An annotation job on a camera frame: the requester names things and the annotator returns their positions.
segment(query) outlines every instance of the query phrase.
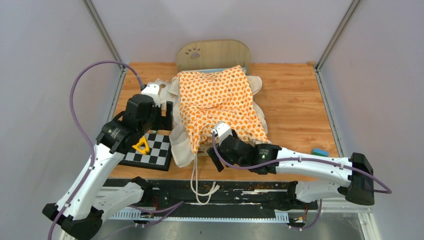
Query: yellow object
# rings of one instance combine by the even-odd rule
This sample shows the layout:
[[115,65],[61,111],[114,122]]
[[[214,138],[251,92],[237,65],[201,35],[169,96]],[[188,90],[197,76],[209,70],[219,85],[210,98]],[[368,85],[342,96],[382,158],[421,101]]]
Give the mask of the yellow object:
[[135,150],[139,151],[142,154],[147,154],[150,152],[150,148],[149,145],[147,143],[146,137],[143,136],[142,138],[140,138],[140,141],[136,144],[132,146]]
[[211,143],[211,131],[220,121],[244,141],[268,142],[261,120],[253,109],[253,94],[241,66],[222,72],[178,73],[181,104],[179,114],[187,130],[191,150]]

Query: chair backrest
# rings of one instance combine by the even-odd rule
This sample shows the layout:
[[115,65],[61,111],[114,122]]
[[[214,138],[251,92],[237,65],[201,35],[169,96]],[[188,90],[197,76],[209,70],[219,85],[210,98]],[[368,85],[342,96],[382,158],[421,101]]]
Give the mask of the chair backrest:
[[250,72],[251,51],[234,39],[194,41],[176,54],[178,72],[186,70],[222,69],[240,65]]

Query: metal pole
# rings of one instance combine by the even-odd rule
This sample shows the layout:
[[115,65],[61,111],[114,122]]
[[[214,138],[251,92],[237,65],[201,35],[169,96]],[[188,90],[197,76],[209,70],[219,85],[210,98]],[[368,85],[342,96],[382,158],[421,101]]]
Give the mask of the metal pole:
[[361,0],[353,0],[350,3],[349,8],[347,9],[346,13],[344,14],[343,18],[341,19],[340,24],[338,25],[337,29],[335,30],[334,35],[332,36],[330,42],[328,43],[327,47],[325,48],[324,53],[322,54],[321,58],[319,59],[318,63],[316,64],[316,67],[315,67],[316,70],[321,70],[321,68],[326,63],[326,60],[329,57],[330,52],[333,50],[334,46],[337,43],[337,40],[339,39],[340,35],[342,34],[343,30],[345,29],[346,25],[348,24],[349,20],[351,19],[352,15],[354,14],[354,12],[357,9],[360,2],[361,2]]
[[109,49],[110,53],[113,56],[113,59],[116,61],[122,62],[122,59],[117,51],[117,49],[114,46],[114,43],[112,42],[111,38],[109,37],[108,32],[106,31],[105,26],[102,23],[102,20],[100,19],[99,14],[96,11],[96,8],[93,5],[93,2],[91,0],[82,0],[85,7],[87,8],[88,13],[90,14],[95,26],[97,27],[101,37],[103,38],[104,42],[107,45],[107,48]]

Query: metal floor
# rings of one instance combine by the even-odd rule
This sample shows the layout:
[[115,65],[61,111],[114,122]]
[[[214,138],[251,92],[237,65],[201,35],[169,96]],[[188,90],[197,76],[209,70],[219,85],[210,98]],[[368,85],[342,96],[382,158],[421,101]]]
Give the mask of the metal floor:
[[[308,214],[311,223],[315,212]],[[110,233],[130,225],[130,220],[108,220],[93,238],[100,240]],[[228,223],[164,221],[146,229],[129,228],[108,240],[364,240],[356,213],[323,212],[316,225],[298,232],[284,223]]]

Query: blue block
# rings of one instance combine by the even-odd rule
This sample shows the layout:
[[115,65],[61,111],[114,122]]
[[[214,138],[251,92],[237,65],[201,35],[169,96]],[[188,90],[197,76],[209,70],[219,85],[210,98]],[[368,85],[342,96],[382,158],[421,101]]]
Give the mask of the blue block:
[[318,155],[318,156],[323,156],[323,157],[328,157],[329,156],[329,152],[321,150],[319,148],[314,148],[312,150],[312,155]]

